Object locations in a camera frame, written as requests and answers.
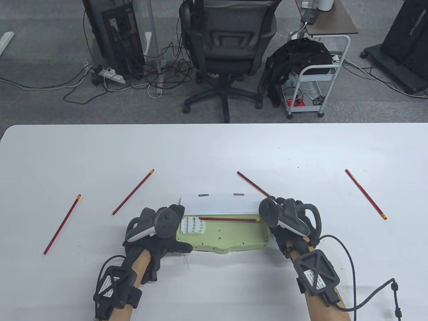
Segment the black glove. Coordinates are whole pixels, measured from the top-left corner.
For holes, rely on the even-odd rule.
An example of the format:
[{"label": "black glove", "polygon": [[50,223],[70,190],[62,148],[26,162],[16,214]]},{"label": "black glove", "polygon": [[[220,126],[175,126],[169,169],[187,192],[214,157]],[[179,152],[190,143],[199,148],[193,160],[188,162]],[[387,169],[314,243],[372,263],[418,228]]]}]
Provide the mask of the black glove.
[{"label": "black glove", "polygon": [[[172,209],[177,215],[178,219],[181,221],[184,215],[184,206],[172,204],[169,209]],[[126,233],[128,233],[133,226],[128,226]],[[167,253],[190,253],[193,250],[193,246],[184,243],[178,242],[175,239],[175,236],[170,238],[160,238],[157,235],[145,236],[137,241],[123,243],[125,247],[126,258],[124,263],[131,267],[132,263],[140,256],[144,250],[148,250],[151,255],[150,263],[144,273],[141,284],[146,283],[147,281],[157,281],[156,272],[161,267],[161,258],[163,258]]]},{"label": "black glove", "polygon": [[[278,204],[285,204],[285,199],[282,197],[278,197],[277,199],[275,199],[275,197],[271,196],[270,198],[275,200]],[[301,201],[295,201],[294,203],[297,205],[303,204],[303,202]],[[310,229],[310,234],[308,236],[310,241],[309,244],[315,247],[318,244],[319,235],[317,234],[317,231],[315,230],[315,228],[312,226],[310,219],[306,216],[306,211],[304,209],[299,210],[297,212],[297,216],[309,227]],[[275,236],[276,243],[278,244],[278,247],[281,253],[283,253],[287,258],[289,258],[289,252],[291,250],[291,249],[287,249],[287,246],[286,246],[287,242],[292,241],[293,243],[296,243],[297,241],[303,239],[302,236],[297,235],[296,233],[280,226],[269,227],[269,229],[271,233]]]}]

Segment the office chair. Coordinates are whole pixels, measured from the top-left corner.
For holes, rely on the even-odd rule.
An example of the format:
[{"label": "office chair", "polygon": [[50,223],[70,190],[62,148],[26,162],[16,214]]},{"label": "office chair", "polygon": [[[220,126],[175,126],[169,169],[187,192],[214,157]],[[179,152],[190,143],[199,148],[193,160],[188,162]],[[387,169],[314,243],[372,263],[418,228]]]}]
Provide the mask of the office chair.
[{"label": "office chair", "polygon": [[234,88],[243,76],[254,75],[276,32],[275,10],[282,0],[185,0],[180,6],[181,36],[190,52],[196,83],[207,81],[213,89],[184,101],[183,113],[198,101],[220,96],[224,122],[230,122],[229,96],[240,96],[263,108],[259,93]]}]

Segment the white desk leg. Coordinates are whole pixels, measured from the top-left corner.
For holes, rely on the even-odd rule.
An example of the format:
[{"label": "white desk leg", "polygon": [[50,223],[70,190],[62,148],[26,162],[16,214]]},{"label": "white desk leg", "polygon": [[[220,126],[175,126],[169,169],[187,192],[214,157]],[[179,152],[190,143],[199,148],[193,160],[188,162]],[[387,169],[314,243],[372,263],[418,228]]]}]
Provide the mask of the white desk leg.
[{"label": "white desk leg", "polygon": [[15,34],[13,33],[13,31],[8,31],[4,33],[3,36],[0,38],[0,56],[6,49],[7,45],[9,44],[14,35]]},{"label": "white desk leg", "polygon": [[[147,0],[147,7],[149,10],[150,27],[152,29],[152,44],[155,46],[155,54],[156,54],[156,57],[158,57],[160,55],[160,52],[159,52],[159,47],[158,47],[158,38],[156,36],[155,19],[153,18],[153,10],[152,10],[152,1],[151,0]],[[156,60],[156,69],[158,70],[158,74],[159,74],[158,83],[157,83],[157,86],[159,88],[156,89],[156,93],[161,94],[162,93],[162,87],[163,87],[163,74],[161,74],[161,72],[162,72],[162,67],[164,67],[166,65],[166,60],[162,59],[162,57],[158,57],[155,60]]]}]

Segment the chair base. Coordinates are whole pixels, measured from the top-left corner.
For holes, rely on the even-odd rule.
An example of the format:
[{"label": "chair base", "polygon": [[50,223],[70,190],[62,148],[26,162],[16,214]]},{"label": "chair base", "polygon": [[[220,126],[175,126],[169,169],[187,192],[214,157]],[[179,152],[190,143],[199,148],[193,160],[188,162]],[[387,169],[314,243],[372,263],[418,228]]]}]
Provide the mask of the chair base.
[{"label": "chair base", "polygon": [[211,78],[207,74],[203,74],[199,71],[196,72],[196,83],[201,83],[202,80],[208,82],[213,89],[205,90],[200,92],[184,101],[183,113],[190,113],[190,105],[199,102],[204,99],[208,99],[214,96],[219,96],[221,99],[221,106],[223,108],[223,117],[226,124],[230,123],[229,116],[229,104],[227,98],[229,96],[246,97],[256,102],[256,109],[263,108],[263,96],[255,92],[249,92],[244,89],[234,88],[232,84],[237,80],[241,80],[241,77],[230,76],[227,74],[220,74],[218,78]]}]

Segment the gray carpet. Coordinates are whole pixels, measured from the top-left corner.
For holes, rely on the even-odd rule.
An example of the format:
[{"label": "gray carpet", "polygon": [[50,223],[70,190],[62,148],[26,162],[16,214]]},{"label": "gray carpet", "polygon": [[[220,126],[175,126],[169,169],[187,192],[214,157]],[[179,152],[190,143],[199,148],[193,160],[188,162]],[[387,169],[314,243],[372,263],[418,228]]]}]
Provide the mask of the gray carpet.
[{"label": "gray carpet", "polygon": [[[359,58],[365,47],[381,43],[393,23],[402,0],[342,0],[359,34],[352,36],[348,58],[360,66],[369,62]],[[153,10],[160,47],[175,39],[175,24],[180,0],[154,0]],[[90,60],[82,29],[81,0],[44,0],[0,2],[0,35],[14,31],[15,37],[0,58],[0,77],[29,86],[49,86],[72,78],[85,61]],[[284,0],[276,11],[278,33],[296,30],[299,15],[293,0]],[[284,43],[275,35],[265,58]],[[341,44],[327,41],[331,50]],[[261,70],[246,77],[238,87],[255,91]],[[0,137],[15,124],[148,124],[219,123],[220,100],[202,102],[188,115],[181,113],[183,100],[206,85],[186,83],[165,90],[160,99],[152,99],[146,90],[134,89],[109,93],[87,105],[62,101],[68,89],[23,91],[0,82]],[[101,93],[86,79],[71,99],[85,101]],[[265,98],[262,110],[247,101],[229,100],[231,122],[428,122],[428,101],[409,98],[380,83],[364,80],[342,69],[325,110],[285,117],[284,108],[273,108]]]}]

